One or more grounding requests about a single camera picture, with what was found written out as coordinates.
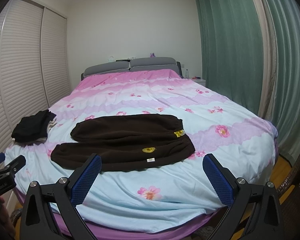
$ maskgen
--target clothing tag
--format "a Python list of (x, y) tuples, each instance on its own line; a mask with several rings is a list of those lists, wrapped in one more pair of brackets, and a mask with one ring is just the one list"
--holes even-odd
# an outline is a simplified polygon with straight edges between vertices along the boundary
[(149, 147), (149, 148), (144, 148), (144, 149), (142, 149), (142, 151), (143, 151), (144, 153), (151, 153), (151, 152), (153, 152), (154, 150), (155, 150), (154, 147)]
[(185, 131), (184, 130), (180, 130), (180, 131), (177, 131), (177, 132), (174, 132), (174, 134), (179, 138), (180, 136), (183, 136), (185, 135)]

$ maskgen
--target nightstand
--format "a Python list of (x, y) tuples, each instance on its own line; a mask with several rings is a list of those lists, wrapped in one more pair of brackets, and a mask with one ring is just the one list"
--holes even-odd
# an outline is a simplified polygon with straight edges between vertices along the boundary
[(198, 83), (199, 85), (202, 85), (202, 86), (206, 86), (206, 81), (204, 80), (204, 79), (202, 79), (202, 78), (200, 78), (200, 79), (192, 79), (192, 78), (189, 78), (189, 79), (191, 79), (193, 82), (196, 82), (196, 83)]

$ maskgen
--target pants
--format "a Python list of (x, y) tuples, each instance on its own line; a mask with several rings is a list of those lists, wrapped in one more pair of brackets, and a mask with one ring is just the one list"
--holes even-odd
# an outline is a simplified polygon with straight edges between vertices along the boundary
[(62, 143), (51, 160), (75, 169), (92, 153), (100, 155), (102, 171), (142, 170), (172, 164), (194, 153), (182, 120), (166, 114), (103, 116), (77, 123), (70, 133), (77, 143)]

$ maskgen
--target white louvered closet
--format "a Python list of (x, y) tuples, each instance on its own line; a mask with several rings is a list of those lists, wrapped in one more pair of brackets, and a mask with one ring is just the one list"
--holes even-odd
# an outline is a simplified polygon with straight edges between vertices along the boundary
[(70, 94), (66, 19), (30, 0), (0, 13), (0, 152), (23, 116)]

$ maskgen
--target blue textured pad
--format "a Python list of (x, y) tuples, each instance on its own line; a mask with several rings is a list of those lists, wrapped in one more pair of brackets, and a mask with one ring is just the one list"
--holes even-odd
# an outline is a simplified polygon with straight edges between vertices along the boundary
[(231, 185), (209, 156), (203, 158), (202, 166), (221, 203), (230, 207), (234, 201)]
[(100, 156), (96, 155), (89, 166), (84, 170), (81, 177), (77, 180), (76, 184), (72, 187), (70, 201), (74, 207), (83, 203), (101, 170), (101, 164)]

